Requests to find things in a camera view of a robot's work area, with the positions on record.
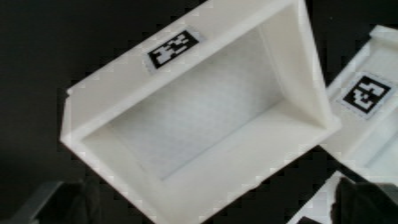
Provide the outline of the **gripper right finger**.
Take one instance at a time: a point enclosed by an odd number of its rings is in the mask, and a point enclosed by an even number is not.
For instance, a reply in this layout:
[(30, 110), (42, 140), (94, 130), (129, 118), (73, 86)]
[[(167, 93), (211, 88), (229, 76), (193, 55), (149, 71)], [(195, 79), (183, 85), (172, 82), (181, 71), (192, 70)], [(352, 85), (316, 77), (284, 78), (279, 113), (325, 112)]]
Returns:
[(330, 210), (332, 224), (398, 224), (398, 186), (339, 179)]

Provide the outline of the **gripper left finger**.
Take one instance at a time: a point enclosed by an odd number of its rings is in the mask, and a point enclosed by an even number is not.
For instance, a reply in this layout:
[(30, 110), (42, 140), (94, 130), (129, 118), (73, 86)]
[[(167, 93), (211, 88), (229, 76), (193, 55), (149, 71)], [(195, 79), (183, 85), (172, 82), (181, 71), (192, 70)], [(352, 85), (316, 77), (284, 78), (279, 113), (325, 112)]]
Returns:
[(96, 183), (44, 182), (5, 224), (101, 224)]

